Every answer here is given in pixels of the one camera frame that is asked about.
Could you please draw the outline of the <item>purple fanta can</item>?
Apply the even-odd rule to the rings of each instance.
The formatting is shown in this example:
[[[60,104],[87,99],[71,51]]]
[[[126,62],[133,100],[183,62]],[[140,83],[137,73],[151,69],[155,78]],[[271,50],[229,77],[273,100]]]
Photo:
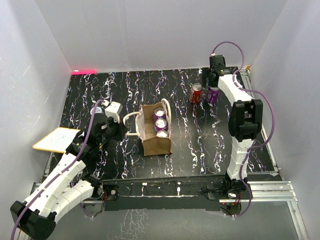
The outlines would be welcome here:
[[[168,131],[169,127],[168,127],[168,122],[166,119],[164,118],[158,118],[156,121],[155,121],[155,130],[158,132],[158,131],[161,131],[161,130],[164,130],[164,131]]]
[[[156,107],[153,111],[153,118],[154,120],[158,120],[158,119],[167,119],[166,118],[166,113],[163,107]]]
[[[220,89],[218,87],[208,87],[205,101],[213,106],[218,100]]]

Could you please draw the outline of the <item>brown canvas tote bag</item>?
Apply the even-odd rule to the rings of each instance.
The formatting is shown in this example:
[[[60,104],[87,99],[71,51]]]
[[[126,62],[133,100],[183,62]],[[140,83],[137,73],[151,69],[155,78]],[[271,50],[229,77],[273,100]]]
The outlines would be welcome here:
[[[167,121],[167,136],[157,136],[155,109],[163,108],[165,120]],[[160,102],[152,105],[141,105],[139,111],[131,112],[124,116],[123,124],[127,127],[127,119],[135,116],[135,132],[127,132],[127,136],[137,136],[143,146],[145,156],[166,155],[172,153],[172,113],[167,99],[162,98]]]

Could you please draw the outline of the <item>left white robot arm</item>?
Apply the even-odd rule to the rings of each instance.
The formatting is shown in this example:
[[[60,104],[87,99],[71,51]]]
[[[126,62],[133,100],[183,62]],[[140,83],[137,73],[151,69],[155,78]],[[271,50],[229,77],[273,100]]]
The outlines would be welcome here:
[[[74,178],[96,157],[102,146],[111,140],[122,141],[126,135],[126,121],[97,113],[86,130],[76,130],[58,165],[42,184],[24,201],[10,207],[14,221],[11,239],[16,230],[34,240],[46,240],[58,221],[82,201],[99,199],[103,195],[102,182],[86,174],[78,182]]]

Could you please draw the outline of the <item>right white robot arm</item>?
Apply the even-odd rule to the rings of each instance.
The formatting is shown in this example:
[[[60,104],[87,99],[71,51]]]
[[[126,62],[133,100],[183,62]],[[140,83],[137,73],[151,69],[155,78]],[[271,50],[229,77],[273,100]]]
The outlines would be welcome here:
[[[205,100],[210,106],[215,105],[219,93],[224,93],[231,105],[228,131],[232,150],[219,193],[233,199],[248,187],[248,158],[262,129],[263,103],[241,89],[236,72],[227,69],[223,55],[210,55],[209,67],[202,68],[202,85],[207,87]]]

